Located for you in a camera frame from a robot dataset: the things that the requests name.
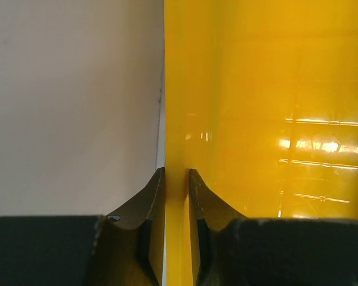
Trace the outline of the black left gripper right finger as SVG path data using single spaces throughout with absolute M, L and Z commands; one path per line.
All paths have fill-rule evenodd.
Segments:
M 358 220 L 254 219 L 188 186 L 197 285 L 358 285 Z

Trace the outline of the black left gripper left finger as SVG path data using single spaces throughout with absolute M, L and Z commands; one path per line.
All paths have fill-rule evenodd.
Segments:
M 101 220 L 87 285 L 162 285 L 165 169 Z

